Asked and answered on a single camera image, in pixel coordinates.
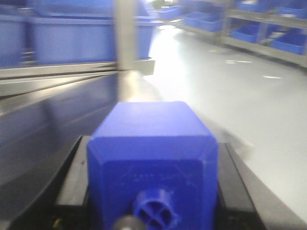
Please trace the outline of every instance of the metal post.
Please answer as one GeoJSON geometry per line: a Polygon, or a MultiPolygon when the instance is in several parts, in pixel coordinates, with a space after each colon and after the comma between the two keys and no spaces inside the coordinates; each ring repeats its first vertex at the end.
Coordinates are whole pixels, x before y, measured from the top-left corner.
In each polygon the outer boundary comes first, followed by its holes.
{"type": "Polygon", "coordinates": [[[115,0],[115,31],[118,69],[135,69],[136,61],[136,0],[115,0]]]}

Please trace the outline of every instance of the blue plastic container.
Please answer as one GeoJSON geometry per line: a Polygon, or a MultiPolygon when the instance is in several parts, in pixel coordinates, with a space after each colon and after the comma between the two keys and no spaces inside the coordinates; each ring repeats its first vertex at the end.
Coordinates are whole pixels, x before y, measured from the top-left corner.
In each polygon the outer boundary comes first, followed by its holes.
{"type": "Polygon", "coordinates": [[[251,12],[266,12],[271,7],[271,1],[258,0],[254,4],[246,3],[246,0],[237,1],[236,7],[238,10],[251,11],[251,12]]]}
{"type": "Polygon", "coordinates": [[[111,20],[36,17],[31,25],[37,64],[116,60],[111,20]]]}
{"type": "Polygon", "coordinates": [[[151,48],[153,34],[156,26],[160,26],[160,22],[137,22],[137,49],[139,59],[148,59],[151,48]]]}
{"type": "MultiPolygon", "coordinates": [[[[241,27],[238,27],[231,31],[230,36],[236,39],[240,39],[246,42],[256,43],[258,39],[260,23],[251,22],[249,24],[245,24],[241,27]]],[[[266,36],[269,36],[273,32],[277,31],[280,27],[278,25],[269,24],[266,36]]]]}
{"type": "Polygon", "coordinates": [[[201,12],[191,12],[183,17],[184,24],[192,27],[199,27],[199,19],[203,17],[201,12]]]}
{"type": "Polygon", "coordinates": [[[24,18],[13,7],[0,6],[0,67],[16,67],[25,45],[24,18]]]}
{"type": "Polygon", "coordinates": [[[171,6],[157,10],[159,17],[163,20],[171,20],[181,16],[184,13],[184,7],[171,6]]]}
{"type": "Polygon", "coordinates": [[[29,0],[41,16],[104,18],[113,15],[112,0],[29,0]]]}
{"type": "Polygon", "coordinates": [[[178,0],[178,6],[183,7],[183,14],[193,11],[194,0],[178,0]]]}
{"type": "Polygon", "coordinates": [[[213,3],[208,1],[199,1],[195,0],[193,2],[193,11],[194,12],[204,12],[207,8],[212,7],[213,3]]]}
{"type": "Polygon", "coordinates": [[[307,35],[290,31],[274,39],[271,42],[271,47],[303,55],[305,54],[306,41],[307,41],[307,35]]]}
{"type": "Polygon", "coordinates": [[[201,20],[217,21],[221,19],[224,9],[222,7],[210,6],[202,11],[201,20]]]}
{"type": "Polygon", "coordinates": [[[293,15],[298,18],[307,18],[307,1],[290,0],[277,11],[278,15],[293,15]]]}
{"type": "Polygon", "coordinates": [[[213,230],[218,144],[185,103],[119,103],[87,153],[94,230],[126,214],[148,230],[213,230]]]}
{"type": "Polygon", "coordinates": [[[0,5],[15,5],[15,6],[26,6],[27,0],[0,0],[0,5]]]}
{"type": "Polygon", "coordinates": [[[206,31],[217,32],[222,30],[223,22],[222,19],[200,19],[199,28],[206,31]]]}

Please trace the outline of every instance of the blue storage bin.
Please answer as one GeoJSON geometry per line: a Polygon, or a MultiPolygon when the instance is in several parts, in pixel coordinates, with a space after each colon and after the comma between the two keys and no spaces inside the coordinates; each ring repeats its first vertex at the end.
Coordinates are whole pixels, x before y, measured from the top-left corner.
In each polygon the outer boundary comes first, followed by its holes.
{"type": "Polygon", "coordinates": [[[160,22],[138,21],[137,22],[137,49],[139,59],[148,59],[149,51],[153,40],[156,26],[162,25],[160,22]]]}
{"type": "Polygon", "coordinates": [[[298,18],[307,18],[307,1],[290,0],[278,9],[277,14],[290,14],[298,18]]]}
{"type": "Polygon", "coordinates": [[[182,14],[193,11],[194,0],[178,0],[178,6],[183,7],[182,14]]]}
{"type": "Polygon", "coordinates": [[[266,12],[270,7],[271,3],[269,0],[256,0],[253,4],[247,3],[247,0],[241,0],[236,3],[236,8],[242,11],[266,12]]]}
{"type": "Polygon", "coordinates": [[[16,67],[22,61],[25,23],[13,7],[0,6],[0,67],[16,67]]]}
{"type": "MultiPolygon", "coordinates": [[[[253,22],[238,27],[230,32],[230,36],[246,42],[257,42],[260,23],[253,22]]],[[[279,28],[277,25],[270,24],[268,26],[266,36],[269,36],[279,28]]]]}
{"type": "Polygon", "coordinates": [[[203,21],[216,21],[223,16],[224,9],[222,7],[211,6],[203,9],[201,20],[203,21]]]}
{"type": "Polygon", "coordinates": [[[193,2],[193,11],[204,12],[207,8],[212,6],[213,6],[212,2],[195,0],[193,2]]]}
{"type": "Polygon", "coordinates": [[[307,35],[290,31],[271,42],[271,47],[283,51],[300,54],[305,54],[305,44],[307,35]]]}
{"type": "Polygon", "coordinates": [[[146,17],[143,19],[147,20],[157,20],[159,18],[159,15],[153,8],[152,4],[150,2],[147,2],[146,0],[137,0],[137,18],[139,17],[146,17]]]}
{"type": "Polygon", "coordinates": [[[116,60],[111,20],[35,17],[31,27],[37,64],[116,60]]]}
{"type": "Polygon", "coordinates": [[[157,10],[157,12],[161,19],[171,20],[181,16],[184,12],[184,8],[182,6],[171,6],[157,10]]]}
{"type": "Polygon", "coordinates": [[[29,0],[29,7],[41,16],[96,17],[113,15],[112,0],[29,0]]]}
{"type": "Polygon", "coordinates": [[[0,0],[0,4],[26,6],[27,0],[0,0]]]}
{"type": "Polygon", "coordinates": [[[206,31],[217,32],[222,30],[223,22],[224,21],[221,19],[199,20],[199,28],[206,31]]]}
{"type": "Polygon", "coordinates": [[[188,26],[198,27],[199,21],[203,16],[201,12],[191,12],[184,16],[184,24],[188,26]]]}

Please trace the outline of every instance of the blue box lid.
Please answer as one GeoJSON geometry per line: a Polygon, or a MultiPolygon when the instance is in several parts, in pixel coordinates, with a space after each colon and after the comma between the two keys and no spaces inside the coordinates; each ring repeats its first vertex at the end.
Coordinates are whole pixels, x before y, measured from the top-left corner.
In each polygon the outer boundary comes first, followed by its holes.
{"type": "Polygon", "coordinates": [[[184,102],[118,103],[88,144],[104,162],[216,161],[217,146],[213,134],[184,102]]]}

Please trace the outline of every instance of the white floor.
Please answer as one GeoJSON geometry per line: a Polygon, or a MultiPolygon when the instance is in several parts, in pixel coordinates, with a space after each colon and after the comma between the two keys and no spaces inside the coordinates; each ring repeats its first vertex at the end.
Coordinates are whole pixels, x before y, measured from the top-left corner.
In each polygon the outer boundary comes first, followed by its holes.
{"type": "Polygon", "coordinates": [[[307,222],[307,76],[300,68],[177,28],[160,29],[146,79],[169,101],[186,101],[253,148],[256,175],[307,222]]]}

